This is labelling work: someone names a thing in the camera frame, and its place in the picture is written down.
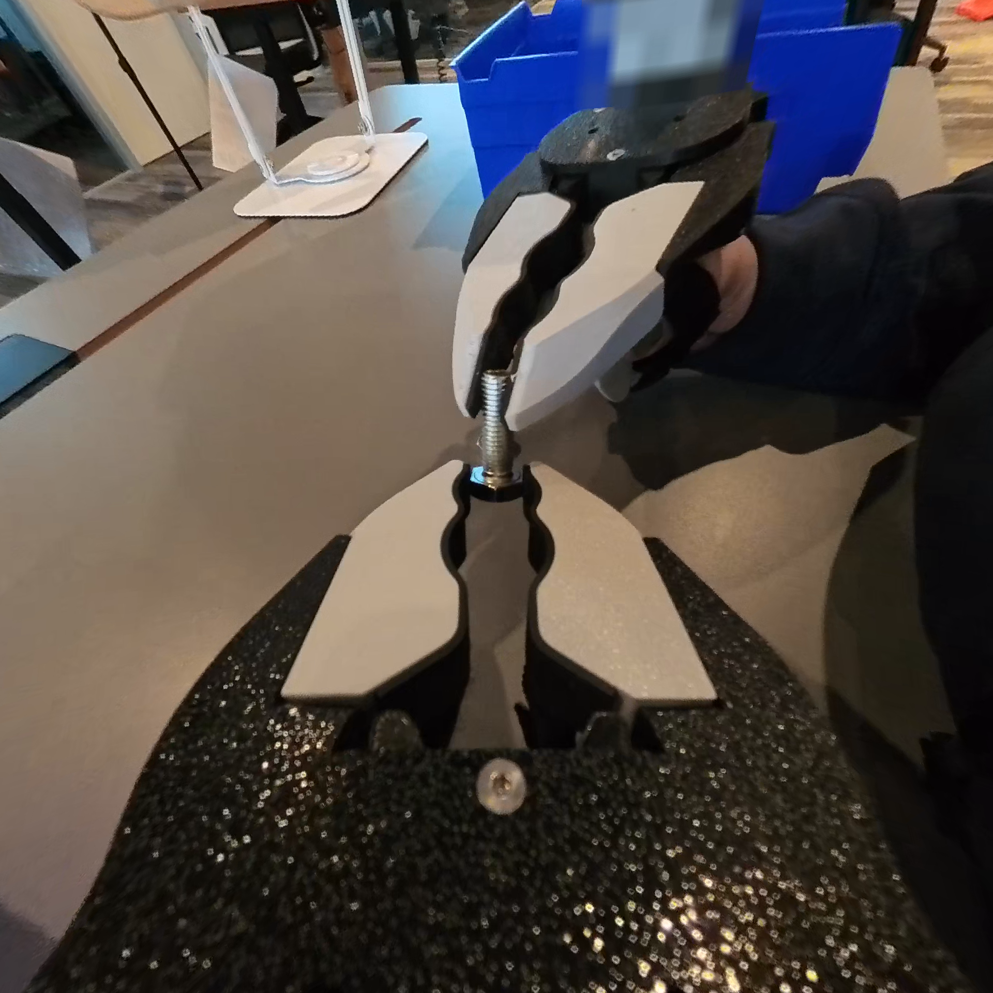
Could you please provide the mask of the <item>person's dark printed sweatshirt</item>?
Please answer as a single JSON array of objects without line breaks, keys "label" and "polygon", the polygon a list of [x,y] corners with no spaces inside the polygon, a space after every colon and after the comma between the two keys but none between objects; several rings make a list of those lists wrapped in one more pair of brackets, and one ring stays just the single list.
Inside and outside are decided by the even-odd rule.
[{"label": "person's dark printed sweatshirt", "polygon": [[901,875],[973,991],[991,991],[992,366],[976,341],[929,394],[912,479],[917,607],[954,732],[918,766],[837,695],[830,711]]}]

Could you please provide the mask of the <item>person's right hand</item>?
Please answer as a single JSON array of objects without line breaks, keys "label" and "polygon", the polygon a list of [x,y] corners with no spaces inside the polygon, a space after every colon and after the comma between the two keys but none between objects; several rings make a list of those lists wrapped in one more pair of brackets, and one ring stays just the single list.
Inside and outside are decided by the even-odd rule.
[{"label": "person's right hand", "polygon": [[717,316],[705,331],[698,348],[735,329],[747,316],[759,282],[759,256],[746,232],[696,259],[707,273],[718,297]]}]

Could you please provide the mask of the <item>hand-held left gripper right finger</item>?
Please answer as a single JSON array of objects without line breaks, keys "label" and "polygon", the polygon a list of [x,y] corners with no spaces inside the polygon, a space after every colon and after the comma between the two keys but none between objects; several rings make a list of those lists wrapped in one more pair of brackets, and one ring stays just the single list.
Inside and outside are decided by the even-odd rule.
[{"label": "hand-held left gripper right finger", "polygon": [[537,635],[624,710],[707,706],[718,694],[639,529],[550,465],[532,464],[550,565]]}]

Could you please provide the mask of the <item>blue plastic bin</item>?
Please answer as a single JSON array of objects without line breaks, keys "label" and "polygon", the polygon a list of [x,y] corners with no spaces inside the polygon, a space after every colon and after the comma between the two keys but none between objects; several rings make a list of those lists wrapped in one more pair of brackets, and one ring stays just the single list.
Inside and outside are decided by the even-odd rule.
[{"label": "blue plastic bin", "polygon": [[[453,62],[483,193],[490,193],[541,139],[589,101],[584,71],[605,69],[583,37],[593,2],[556,2],[534,14],[524,2]],[[866,14],[869,2],[763,2],[748,80],[768,98],[776,125],[759,212],[799,206],[826,178],[852,175],[876,128],[891,68],[905,63],[911,22]]]}]

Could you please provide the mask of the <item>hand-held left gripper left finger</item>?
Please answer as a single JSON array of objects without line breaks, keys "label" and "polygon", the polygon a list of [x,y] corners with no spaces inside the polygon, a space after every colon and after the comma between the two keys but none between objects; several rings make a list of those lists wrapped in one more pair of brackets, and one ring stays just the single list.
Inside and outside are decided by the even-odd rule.
[{"label": "hand-held left gripper left finger", "polygon": [[465,590],[451,539],[467,466],[452,460],[354,528],[286,680],[293,703],[358,705],[404,685],[461,642]]}]

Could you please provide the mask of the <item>clear acrylic stand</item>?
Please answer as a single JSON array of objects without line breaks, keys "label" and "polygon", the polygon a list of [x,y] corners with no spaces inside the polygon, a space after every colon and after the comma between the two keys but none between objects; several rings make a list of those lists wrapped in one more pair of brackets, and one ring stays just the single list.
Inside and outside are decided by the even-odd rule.
[{"label": "clear acrylic stand", "polygon": [[187,8],[193,28],[197,31],[204,47],[207,63],[212,69],[228,101],[239,130],[242,132],[248,152],[259,167],[263,178],[270,186],[277,189],[289,188],[291,186],[329,187],[343,183],[345,180],[351,180],[370,165],[370,153],[377,142],[377,132],[375,131],[366,87],[363,59],[354,30],[354,19],[350,2],[337,1],[336,5],[344,49],[349,61],[350,76],[354,84],[358,107],[360,121],[359,145],[355,151],[348,147],[343,151],[318,153],[315,161],[308,160],[305,163],[302,172],[299,171],[289,176],[282,175],[274,168],[268,154],[260,144],[252,122],[246,114],[233,82],[230,79],[224,56],[219,54],[217,45],[208,34],[201,9],[195,5],[190,5]]}]

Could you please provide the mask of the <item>silver threaded bolt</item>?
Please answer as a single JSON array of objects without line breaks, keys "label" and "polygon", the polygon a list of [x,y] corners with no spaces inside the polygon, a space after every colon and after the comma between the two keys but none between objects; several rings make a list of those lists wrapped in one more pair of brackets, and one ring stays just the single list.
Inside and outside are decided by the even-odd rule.
[{"label": "silver threaded bolt", "polygon": [[507,474],[516,469],[517,446],[513,432],[505,422],[505,408],[513,381],[502,370],[487,370],[482,374],[482,428],[478,438],[479,465],[495,474]]}]

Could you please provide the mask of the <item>white rectangular base mat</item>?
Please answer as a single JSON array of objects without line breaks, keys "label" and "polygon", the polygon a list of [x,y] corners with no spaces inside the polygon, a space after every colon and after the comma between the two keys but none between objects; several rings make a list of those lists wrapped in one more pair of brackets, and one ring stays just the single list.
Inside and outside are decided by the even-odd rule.
[{"label": "white rectangular base mat", "polygon": [[242,218],[338,218],[360,213],[425,148],[417,130],[315,142],[285,166],[263,159],[263,182],[234,206]]}]

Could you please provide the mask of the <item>black hex nut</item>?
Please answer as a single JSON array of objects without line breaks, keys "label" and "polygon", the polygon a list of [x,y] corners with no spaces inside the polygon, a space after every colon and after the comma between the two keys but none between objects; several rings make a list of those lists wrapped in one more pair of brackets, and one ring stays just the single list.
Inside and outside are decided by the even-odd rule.
[{"label": "black hex nut", "polygon": [[523,497],[524,470],[512,469],[507,474],[495,474],[485,465],[473,465],[468,476],[468,493],[485,503],[511,503]]}]

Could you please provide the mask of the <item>white panel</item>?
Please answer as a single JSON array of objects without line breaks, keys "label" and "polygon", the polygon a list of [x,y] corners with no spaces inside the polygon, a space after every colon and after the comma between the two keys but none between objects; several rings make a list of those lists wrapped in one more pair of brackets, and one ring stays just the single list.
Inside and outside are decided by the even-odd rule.
[{"label": "white panel", "polygon": [[[77,167],[68,156],[2,138],[1,171],[75,255],[85,259],[93,254]],[[2,209],[2,274],[43,280],[59,271],[56,261]]]}]

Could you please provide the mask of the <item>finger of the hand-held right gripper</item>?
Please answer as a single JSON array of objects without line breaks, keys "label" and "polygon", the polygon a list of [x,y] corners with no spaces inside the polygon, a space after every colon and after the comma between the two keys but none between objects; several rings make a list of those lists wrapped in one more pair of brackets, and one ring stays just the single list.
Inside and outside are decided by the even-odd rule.
[{"label": "finger of the hand-held right gripper", "polygon": [[609,373],[661,315],[667,185],[606,207],[589,256],[565,278],[549,312],[525,332],[507,403],[522,431],[578,398]]},{"label": "finger of the hand-held right gripper", "polygon": [[513,368],[539,303],[576,259],[576,205],[552,192],[515,197],[465,268],[456,304],[452,382],[468,418],[482,411],[482,377]]}]

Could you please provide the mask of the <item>thin black stand pole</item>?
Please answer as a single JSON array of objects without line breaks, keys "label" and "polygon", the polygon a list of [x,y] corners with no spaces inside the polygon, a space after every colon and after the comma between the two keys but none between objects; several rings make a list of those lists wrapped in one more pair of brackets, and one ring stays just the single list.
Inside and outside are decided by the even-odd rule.
[{"label": "thin black stand pole", "polygon": [[172,132],[169,130],[164,118],[162,117],[158,108],[155,106],[149,93],[144,88],[142,81],[139,79],[136,70],[132,67],[131,62],[124,54],[123,50],[120,48],[119,43],[115,40],[115,38],[112,35],[112,32],[108,29],[106,22],[103,20],[103,18],[101,18],[101,16],[98,13],[94,11],[92,11],[92,17],[97,28],[106,39],[106,42],[110,45],[114,56],[117,58],[118,66],[125,73],[125,75],[128,77],[128,79],[131,81],[132,85],[136,89],[136,92],[143,101],[143,104],[147,107],[153,120],[157,124],[159,130],[162,132],[163,136],[167,140],[167,143],[169,144],[170,149],[173,152],[174,156],[180,163],[180,166],[183,167],[187,175],[190,177],[195,189],[199,192],[204,191],[205,187],[201,179],[199,178],[195,170],[192,168],[192,165],[190,164],[182,147],[180,146],[180,144],[177,143]]}]

